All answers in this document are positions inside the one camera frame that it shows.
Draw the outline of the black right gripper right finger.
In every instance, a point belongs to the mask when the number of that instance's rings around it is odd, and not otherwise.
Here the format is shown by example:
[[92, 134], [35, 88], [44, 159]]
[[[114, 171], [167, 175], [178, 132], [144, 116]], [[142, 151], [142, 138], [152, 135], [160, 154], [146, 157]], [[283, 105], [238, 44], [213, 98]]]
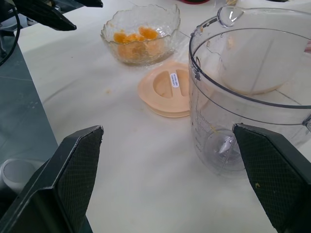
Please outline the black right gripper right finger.
[[283, 135], [235, 124], [249, 182], [278, 233], [311, 233], [311, 162]]

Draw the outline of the white cylindrical object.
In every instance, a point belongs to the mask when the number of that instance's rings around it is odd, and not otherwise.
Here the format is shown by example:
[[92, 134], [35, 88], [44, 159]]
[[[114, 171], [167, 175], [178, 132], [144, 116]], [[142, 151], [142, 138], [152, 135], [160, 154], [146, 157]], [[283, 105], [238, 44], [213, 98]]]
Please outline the white cylindrical object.
[[19, 194], [43, 164], [40, 160], [7, 159], [0, 165], [0, 194]]

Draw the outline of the clear textured glass bowl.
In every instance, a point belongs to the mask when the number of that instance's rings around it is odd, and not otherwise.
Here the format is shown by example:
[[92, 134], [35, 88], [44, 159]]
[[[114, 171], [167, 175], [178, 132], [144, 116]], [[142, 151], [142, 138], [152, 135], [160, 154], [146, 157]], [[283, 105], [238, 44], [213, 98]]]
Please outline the clear textured glass bowl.
[[[180, 21], [180, 10], [176, 4], [169, 8], [152, 4], [134, 6], [129, 10], [117, 11], [104, 24], [101, 38], [112, 55], [120, 62], [130, 65], [153, 64], [174, 52]], [[114, 33], [139, 34], [138, 29], [141, 26], [157, 31], [158, 38], [128, 44], [119, 44], [114, 41]]]

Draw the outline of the cream blender lid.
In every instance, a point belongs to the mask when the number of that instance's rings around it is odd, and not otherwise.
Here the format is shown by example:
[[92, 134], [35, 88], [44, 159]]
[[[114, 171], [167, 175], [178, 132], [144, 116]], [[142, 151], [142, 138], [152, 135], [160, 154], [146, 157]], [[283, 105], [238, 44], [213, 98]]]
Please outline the cream blender lid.
[[138, 96], [160, 116], [189, 116], [188, 65], [167, 62], [154, 68], [139, 82]]

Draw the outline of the orange fruit segment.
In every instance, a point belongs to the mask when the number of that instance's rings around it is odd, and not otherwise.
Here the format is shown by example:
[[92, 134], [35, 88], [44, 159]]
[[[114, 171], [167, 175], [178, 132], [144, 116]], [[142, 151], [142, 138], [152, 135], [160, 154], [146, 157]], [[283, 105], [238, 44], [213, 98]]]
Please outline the orange fruit segment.
[[158, 38], [158, 32], [152, 28], [147, 27], [139, 27], [139, 34], [143, 36], [147, 40], [154, 40]]
[[145, 41], [146, 38], [140, 34], [136, 34], [136, 33], [133, 33], [133, 34], [130, 34], [130, 35], [127, 35], [123, 42], [125, 44], [128, 44], [128, 43], [131, 43], [131, 42], [143, 42]]
[[113, 38], [114, 38], [114, 41], [115, 41], [116, 43], [119, 43], [119, 44], [125, 44], [125, 43], [127, 43], [127, 42], [126, 42], [127, 35], [126, 35], [125, 33], [116, 32], [116, 33], [114, 33]]

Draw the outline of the clear blender jar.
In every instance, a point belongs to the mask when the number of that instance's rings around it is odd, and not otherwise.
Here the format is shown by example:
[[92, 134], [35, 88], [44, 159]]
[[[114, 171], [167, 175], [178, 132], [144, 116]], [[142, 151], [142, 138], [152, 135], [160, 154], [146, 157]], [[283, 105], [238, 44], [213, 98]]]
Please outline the clear blender jar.
[[214, 173], [245, 175], [237, 123], [311, 141], [311, 13], [221, 7], [191, 34], [189, 72], [195, 151]]

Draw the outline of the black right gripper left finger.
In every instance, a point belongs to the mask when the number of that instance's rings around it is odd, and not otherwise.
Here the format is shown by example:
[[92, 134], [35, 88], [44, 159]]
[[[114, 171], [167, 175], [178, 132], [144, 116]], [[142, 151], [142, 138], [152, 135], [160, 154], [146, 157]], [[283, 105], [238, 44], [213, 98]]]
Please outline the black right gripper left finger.
[[93, 192], [104, 129], [65, 137], [0, 219], [0, 233], [93, 233], [86, 211]]

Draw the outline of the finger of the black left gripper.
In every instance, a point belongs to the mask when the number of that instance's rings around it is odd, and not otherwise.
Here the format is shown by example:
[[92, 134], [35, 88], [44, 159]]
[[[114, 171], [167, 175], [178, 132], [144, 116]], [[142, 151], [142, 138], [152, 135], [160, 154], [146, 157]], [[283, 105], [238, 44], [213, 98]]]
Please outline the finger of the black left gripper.
[[59, 11], [48, 5], [17, 5], [24, 16], [57, 31], [74, 31], [77, 29], [71, 21]]
[[101, 0], [55, 0], [58, 3], [64, 3], [72, 7], [103, 7]]

